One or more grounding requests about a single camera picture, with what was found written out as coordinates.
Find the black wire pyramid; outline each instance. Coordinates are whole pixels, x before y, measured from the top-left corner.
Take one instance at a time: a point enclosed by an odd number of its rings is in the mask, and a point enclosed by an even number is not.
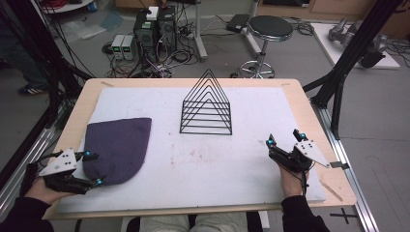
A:
[[[211,70],[184,98],[180,133],[232,135],[230,102]]]

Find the metal rail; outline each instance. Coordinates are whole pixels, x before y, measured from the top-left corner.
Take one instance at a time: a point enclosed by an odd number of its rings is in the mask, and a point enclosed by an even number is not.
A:
[[[38,136],[37,140],[33,143],[27,155],[21,161],[19,166],[15,169],[15,172],[2,188],[0,192],[0,218],[4,219],[7,215],[8,208],[11,203],[18,196],[18,191],[20,189],[21,181],[24,177],[26,165],[30,162],[38,160],[42,153],[47,148],[48,144],[55,135],[56,128],[53,125],[49,129],[43,129],[41,134]]]
[[[353,167],[352,165],[350,165],[349,158],[347,157],[347,154],[344,151],[343,145],[341,144],[341,141],[338,140],[338,138],[336,138],[335,135],[332,133],[332,117],[329,115],[329,111],[327,109],[321,109],[316,105],[313,105],[312,107],[318,116],[319,122],[322,124],[322,128],[328,136],[329,142],[331,143],[332,148],[335,151],[337,159],[342,163],[349,164],[350,166],[350,168],[344,170],[344,173],[346,174],[347,180],[349,181],[350,186],[352,187],[357,197],[355,209],[357,211],[363,229],[366,232],[378,232],[379,229],[377,227],[376,221],[374,220],[373,214],[371,213],[371,210],[368,207],[365,195],[362,192],[362,189],[353,171]]]

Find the black metal stand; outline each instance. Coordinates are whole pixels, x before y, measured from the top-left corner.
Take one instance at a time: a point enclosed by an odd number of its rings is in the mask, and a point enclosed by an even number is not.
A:
[[[64,58],[31,1],[1,1],[0,17],[35,60],[51,86],[48,91],[48,109],[0,173],[2,189],[42,130],[50,128],[56,121],[60,104],[63,103],[62,107],[65,107],[66,102],[79,96],[82,87],[78,84],[76,76],[84,80],[93,77],[74,67]]]
[[[232,135],[230,103],[211,70],[184,98],[180,133]]]
[[[322,85],[317,95],[311,99],[311,103],[316,104],[319,108],[326,108],[330,98],[335,95],[331,130],[336,139],[339,139],[338,123],[344,81],[355,64],[365,55],[367,47],[400,2],[400,0],[378,0],[375,2],[362,26],[341,54],[334,68],[322,78],[304,86],[304,90],[307,92]]]

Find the human hand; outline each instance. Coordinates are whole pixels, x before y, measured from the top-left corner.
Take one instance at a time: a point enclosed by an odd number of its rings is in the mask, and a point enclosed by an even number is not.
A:
[[[53,189],[47,188],[43,178],[37,178],[33,182],[33,186],[27,191],[24,197],[31,197],[52,205],[56,200],[59,200],[66,196],[75,195],[71,192],[58,192]]]
[[[280,185],[285,198],[290,196],[301,195],[302,189],[302,173],[289,172],[280,165],[278,165],[280,170]]]

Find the person's leg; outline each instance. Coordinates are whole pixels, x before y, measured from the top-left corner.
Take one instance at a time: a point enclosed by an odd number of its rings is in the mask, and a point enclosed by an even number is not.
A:
[[[190,232],[248,232],[247,215],[241,213],[202,214]]]
[[[23,73],[30,88],[47,90],[48,81],[40,72],[33,58],[5,25],[0,28],[3,30],[0,35],[0,57]]]
[[[187,215],[141,217],[140,232],[188,232]]]

